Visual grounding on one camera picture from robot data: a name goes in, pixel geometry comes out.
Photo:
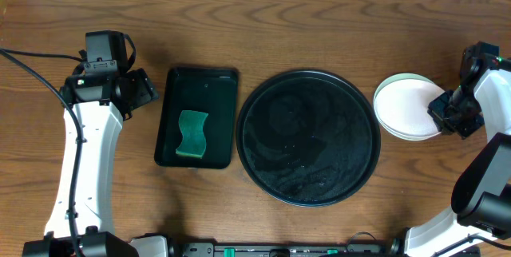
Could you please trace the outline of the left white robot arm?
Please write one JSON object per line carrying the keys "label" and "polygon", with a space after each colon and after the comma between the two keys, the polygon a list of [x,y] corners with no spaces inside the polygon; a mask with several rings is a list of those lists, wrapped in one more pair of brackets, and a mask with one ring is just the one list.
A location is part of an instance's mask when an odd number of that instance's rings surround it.
{"label": "left white robot arm", "polygon": [[111,187],[117,140],[132,111],[158,98],[143,69],[86,70],[65,80],[65,153],[57,199],[43,239],[24,256],[167,256],[168,240],[114,234]]}

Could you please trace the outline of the green wavy sponge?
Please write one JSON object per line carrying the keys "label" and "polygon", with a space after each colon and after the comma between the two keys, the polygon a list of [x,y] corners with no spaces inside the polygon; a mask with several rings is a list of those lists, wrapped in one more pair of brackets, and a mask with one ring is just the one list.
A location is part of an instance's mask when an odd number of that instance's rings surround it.
{"label": "green wavy sponge", "polygon": [[207,148],[204,124],[207,113],[183,110],[179,116],[178,126],[182,136],[176,154],[182,157],[202,159]]}

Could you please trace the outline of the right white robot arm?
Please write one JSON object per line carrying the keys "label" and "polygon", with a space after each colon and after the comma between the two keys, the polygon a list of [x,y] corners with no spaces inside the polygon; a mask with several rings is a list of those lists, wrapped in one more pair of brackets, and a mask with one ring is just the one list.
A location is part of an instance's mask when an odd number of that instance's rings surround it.
{"label": "right white robot arm", "polygon": [[508,251],[510,238],[510,60],[485,54],[473,96],[487,145],[460,175],[449,208],[406,232],[403,254],[452,256],[483,242]]}

